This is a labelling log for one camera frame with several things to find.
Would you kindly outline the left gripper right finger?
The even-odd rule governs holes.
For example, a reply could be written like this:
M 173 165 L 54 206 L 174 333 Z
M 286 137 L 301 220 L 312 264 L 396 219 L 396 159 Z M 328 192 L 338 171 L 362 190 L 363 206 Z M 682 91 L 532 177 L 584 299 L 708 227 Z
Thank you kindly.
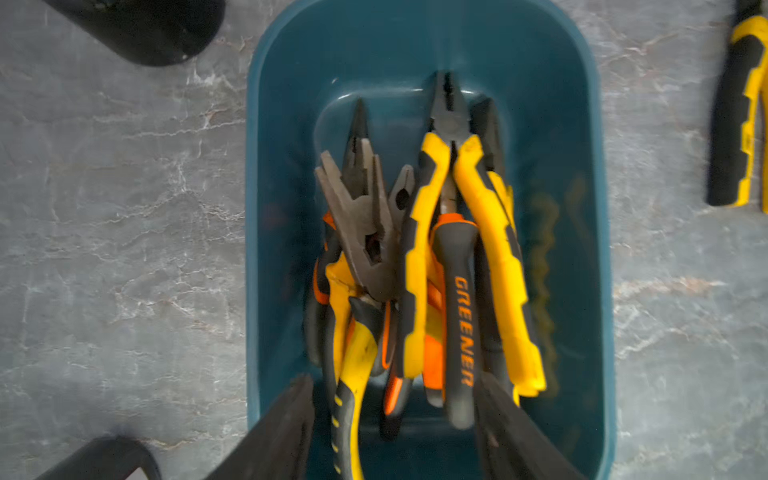
M 473 387 L 478 457 L 486 479 L 582 479 L 584 475 L 483 372 Z

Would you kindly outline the teal plastic storage box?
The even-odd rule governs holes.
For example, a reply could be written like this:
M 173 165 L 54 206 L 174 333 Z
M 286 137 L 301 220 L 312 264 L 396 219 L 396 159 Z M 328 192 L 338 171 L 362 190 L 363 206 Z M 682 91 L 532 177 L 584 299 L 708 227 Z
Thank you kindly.
M 435 74 L 498 108 L 547 390 L 525 411 L 586 477 L 615 456 L 613 318 L 599 75 L 549 1 L 296 1 L 262 35 L 247 87 L 248 421 L 307 360 L 303 304 L 324 238 L 314 177 L 341 159 L 355 101 L 392 182 L 418 158 Z

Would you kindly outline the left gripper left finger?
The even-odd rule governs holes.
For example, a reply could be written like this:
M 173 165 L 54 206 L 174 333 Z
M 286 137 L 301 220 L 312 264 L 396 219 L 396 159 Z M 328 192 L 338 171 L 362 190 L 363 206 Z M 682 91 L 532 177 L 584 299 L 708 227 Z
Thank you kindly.
M 315 420 L 310 375 L 294 378 L 210 479 L 304 479 Z

